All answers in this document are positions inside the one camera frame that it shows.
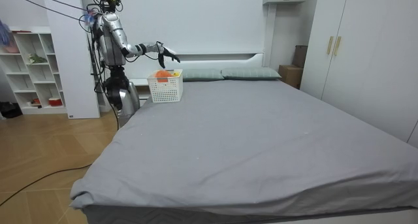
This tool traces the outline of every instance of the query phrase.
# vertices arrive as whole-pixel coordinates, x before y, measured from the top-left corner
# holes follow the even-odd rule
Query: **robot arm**
[[[158,62],[162,68],[165,68],[164,65],[164,56],[171,57],[171,59],[177,62],[180,62],[178,57],[172,53],[171,50],[165,48],[163,43],[142,43],[142,44],[129,44],[127,42],[127,37],[125,31],[122,28],[120,19],[118,15],[113,12],[107,12],[102,15],[103,25],[109,30],[112,34],[114,42],[120,47],[123,56],[125,57],[136,57],[144,55],[148,52],[157,52],[158,53]]]

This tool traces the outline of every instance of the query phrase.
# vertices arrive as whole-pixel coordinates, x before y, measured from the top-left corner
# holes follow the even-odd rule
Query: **parquet floor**
[[[92,163],[115,132],[111,112],[91,120],[68,120],[67,115],[0,120],[0,203],[44,175]],[[87,223],[80,210],[68,208],[72,183],[86,171],[54,174],[31,185],[0,207],[0,223]]]

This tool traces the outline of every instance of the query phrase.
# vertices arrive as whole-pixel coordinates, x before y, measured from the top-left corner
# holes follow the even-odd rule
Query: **small plant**
[[[43,57],[39,57],[38,54],[29,54],[29,62],[31,64],[34,64],[34,63],[46,63],[47,60],[44,59]]]

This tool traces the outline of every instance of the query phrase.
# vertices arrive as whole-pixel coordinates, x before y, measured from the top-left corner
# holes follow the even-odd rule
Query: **white wardrobe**
[[[418,147],[418,0],[318,0],[300,89]]]

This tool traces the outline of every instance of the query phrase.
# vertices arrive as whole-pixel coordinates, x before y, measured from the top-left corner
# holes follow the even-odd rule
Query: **black bag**
[[[0,102],[0,112],[3,115],[3,117],[6,117],[8,119],[22,115],[22,111],[20,110],[18,103]]]

